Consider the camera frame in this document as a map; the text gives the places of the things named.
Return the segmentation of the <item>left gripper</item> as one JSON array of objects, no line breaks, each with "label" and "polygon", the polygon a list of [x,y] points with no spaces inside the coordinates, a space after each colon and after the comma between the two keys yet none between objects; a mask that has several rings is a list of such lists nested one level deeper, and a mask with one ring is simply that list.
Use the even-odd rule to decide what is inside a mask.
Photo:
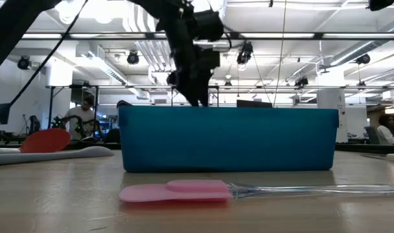
[{"label": "left gripper", "polygon": [[203,106],[208,106],[209,81],[213,75],[209,71],[220,66],[220,53],[194,44],[197,40],[191,33],[194,13],[192,6],[162,6],[156,29],[165,32],[179,78],[176,89],[191,106],[199,106],[196,77],[200,72],[207,71],[200,78],[199,100]]}]

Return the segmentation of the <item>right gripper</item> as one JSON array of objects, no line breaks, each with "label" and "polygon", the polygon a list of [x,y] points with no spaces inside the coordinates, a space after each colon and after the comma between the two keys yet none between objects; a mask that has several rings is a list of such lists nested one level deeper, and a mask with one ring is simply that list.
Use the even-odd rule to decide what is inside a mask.
[{"label": "right gripper", "polygon": [[393,3],[394,0],[368,0],[367,8],[370,9],[370,11],[374,12],[387,8]]}]

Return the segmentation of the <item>grey spoon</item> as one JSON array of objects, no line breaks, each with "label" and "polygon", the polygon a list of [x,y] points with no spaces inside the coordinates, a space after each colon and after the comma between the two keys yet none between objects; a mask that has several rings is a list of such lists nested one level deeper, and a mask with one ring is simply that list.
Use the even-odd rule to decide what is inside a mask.
[{"label": "grey spoon", "polygon": [[102,146],[90,146],[81,150],[58,151],[54,153],[0,153],[0,166],[62,159],[112,157],[114,155],[114,152]]}]

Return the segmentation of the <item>red spoon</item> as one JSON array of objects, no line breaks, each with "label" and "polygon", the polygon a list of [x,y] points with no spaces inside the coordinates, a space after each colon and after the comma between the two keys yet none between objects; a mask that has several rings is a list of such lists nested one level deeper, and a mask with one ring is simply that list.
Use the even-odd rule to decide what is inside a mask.
[{"label": "red spoon", "polygon": [[60,128],[35,132],[19,148],[21,153],[53,153],[64,149],[71,141],[70,134]]}]

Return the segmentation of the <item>teal plastic bin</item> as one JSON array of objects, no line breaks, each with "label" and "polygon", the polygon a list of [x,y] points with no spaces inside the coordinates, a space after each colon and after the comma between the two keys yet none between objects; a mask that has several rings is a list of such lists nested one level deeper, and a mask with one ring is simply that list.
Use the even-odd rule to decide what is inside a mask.
[{"label": "teal plastic bin", "polygon": [[338,124],[335,109],[119,108],[130,173],[329,170]]}]

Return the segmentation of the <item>white pillar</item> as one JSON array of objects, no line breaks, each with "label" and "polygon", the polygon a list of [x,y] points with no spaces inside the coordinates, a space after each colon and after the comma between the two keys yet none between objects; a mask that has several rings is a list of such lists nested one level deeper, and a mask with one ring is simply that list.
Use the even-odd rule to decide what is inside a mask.
[{"label": "white pillar", "polygon": [[319,109],[338,111],[336,142],[348,142],[345,91],[343,89],[320,89],[317,93],[317,105]]}]

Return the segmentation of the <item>person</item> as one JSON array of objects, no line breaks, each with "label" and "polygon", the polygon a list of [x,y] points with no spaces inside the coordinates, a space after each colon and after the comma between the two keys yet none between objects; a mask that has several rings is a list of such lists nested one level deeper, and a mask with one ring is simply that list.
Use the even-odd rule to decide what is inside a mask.
[{"label": "person", "polygon": [[[92,120],[95,118],[94,111],[92,110],[93,104],[94,104],[93,97],[88,96],[84,98],[82,105],[70,108],[70,110],[66,112],[65,117],[76,115],[79,116],[83,122]],[[76,123],[77,123],[77,119],[75,118],[72,118],[69,121],[69,134],[72,140],[81,139],[81,136],[75,131]],[[84,130],[86,131],[87,136],[91,136],[93,130],[92,124],[85,125]]]},{"label": "person", "polygon": [[394,116],[393,115],[380,115],[378,118],[379,126],[377,131],[384,140],[394,145]]}]

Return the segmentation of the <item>grey office chair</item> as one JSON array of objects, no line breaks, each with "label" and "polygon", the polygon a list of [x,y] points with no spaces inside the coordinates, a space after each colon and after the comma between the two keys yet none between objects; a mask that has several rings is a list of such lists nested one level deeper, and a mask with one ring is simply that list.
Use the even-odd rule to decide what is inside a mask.
[{"label": "grey office chair", "polygon": [[379,139],[377,131],[374,127],[366,126],[364,129],[369,137],[370,144],[380,144],[380,139]]}]

